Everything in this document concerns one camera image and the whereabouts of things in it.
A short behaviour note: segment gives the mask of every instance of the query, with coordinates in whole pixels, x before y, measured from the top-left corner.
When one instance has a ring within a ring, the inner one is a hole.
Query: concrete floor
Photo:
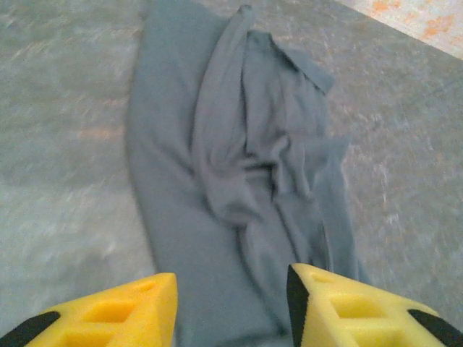
[[[203,0],[231,14],[240,0]],[[328,0],[252,0],[337,78],[334,132],[374,283],[463,327],[463,62]],[[0,335],[154,272],[123,115],[142,0],[0,2]]]
[[[339,0],[339,2],[463,59],[463,0]]]

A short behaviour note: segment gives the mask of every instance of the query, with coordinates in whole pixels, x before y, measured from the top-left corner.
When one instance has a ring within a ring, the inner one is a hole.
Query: gray cloth
[[[326,136],[333,80],[306,54],[181,0],[150,9],[127,154],[162,272],[177,274],[181,347],[290,346],[286,272],[366,281],[341,160]]]

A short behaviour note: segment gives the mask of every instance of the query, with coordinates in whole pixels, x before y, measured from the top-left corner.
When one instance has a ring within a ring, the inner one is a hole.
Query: crumpled fabric
[[[179,346],[291,346],[295,262],[368,281],[326,134],[333,78],[308,55],[189,1],[150,9],[127,113],[135,196],[161,272],[177,274]]]

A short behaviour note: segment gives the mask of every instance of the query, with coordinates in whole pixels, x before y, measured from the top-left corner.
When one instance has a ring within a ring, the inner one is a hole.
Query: floor
[[[240,0],[202,0],[231,14]],[[463,327],[463,61],[331,0],[252,0],[336,77],[332,131],[374,283]],[[155,271],[123,115],[143,0],[0,2],[0,335]]]
[[[463,0],[339,0],[339,2],[463,59]]]

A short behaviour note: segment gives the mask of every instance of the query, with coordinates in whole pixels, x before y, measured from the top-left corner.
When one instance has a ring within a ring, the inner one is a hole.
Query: yellow foam pad
[[[61,317],[30,347],[170,347],[177,314],[175,274],[160,273],[57,305]]]
[[[289,268],[295,347],[443,347],[408,312],[416,301],[306,264]]]

